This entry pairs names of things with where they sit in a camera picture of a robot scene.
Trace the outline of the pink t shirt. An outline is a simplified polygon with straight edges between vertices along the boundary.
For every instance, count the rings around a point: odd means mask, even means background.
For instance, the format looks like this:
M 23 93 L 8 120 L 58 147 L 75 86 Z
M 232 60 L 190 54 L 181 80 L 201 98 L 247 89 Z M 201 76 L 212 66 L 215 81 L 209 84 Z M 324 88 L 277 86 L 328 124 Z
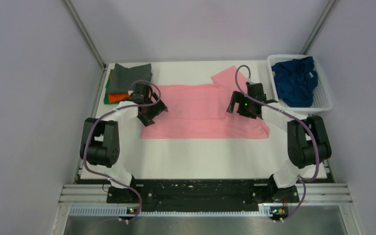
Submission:
M 270 129 L 258 118 L 228 113 L 232 93 L 246 89 L 246 77 L 231 66 L 211 77 L 211 84 L 160 85 L 166 112 L 143 127 L 142 139 L 267 139 Z

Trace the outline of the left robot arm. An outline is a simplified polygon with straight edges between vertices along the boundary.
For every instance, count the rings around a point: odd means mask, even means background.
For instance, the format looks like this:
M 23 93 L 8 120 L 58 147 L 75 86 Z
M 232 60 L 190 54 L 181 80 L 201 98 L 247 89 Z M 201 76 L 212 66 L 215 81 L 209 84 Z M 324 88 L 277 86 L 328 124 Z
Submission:
M 80 146 L 84 168 L 118 188 L 118 195 L 125 202 L 135 200 L 137 189 L 131 185 L 133 175 L 118 160 L 121 153 L 119 130 L 135 118 L 145 127 L 153 125 L 154 118 L 168 110 L 161 100 L 159 87 L 152 82 L 137 80 L 131 84 L 129 93 L 130 96 L 111 111 L 85 120 Z

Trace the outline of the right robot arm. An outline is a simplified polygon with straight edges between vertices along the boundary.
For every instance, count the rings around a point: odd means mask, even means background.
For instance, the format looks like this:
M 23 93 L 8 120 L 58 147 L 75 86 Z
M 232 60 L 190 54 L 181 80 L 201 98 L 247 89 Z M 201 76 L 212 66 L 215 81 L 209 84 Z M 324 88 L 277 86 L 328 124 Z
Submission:
M 332 148 L 320 116 L 298 117 L 284 111 L 275 100 L 268 100 L 260 83 L 247 83 L 247 93 L 233 91 L 228 113 L 268 121 L 287 135 L 288 159 L 269 177 L 266 197 L 274 202 L 291 198 L 298 180 L 311 182 L 319 173 L 320 163 L 332 155 Z

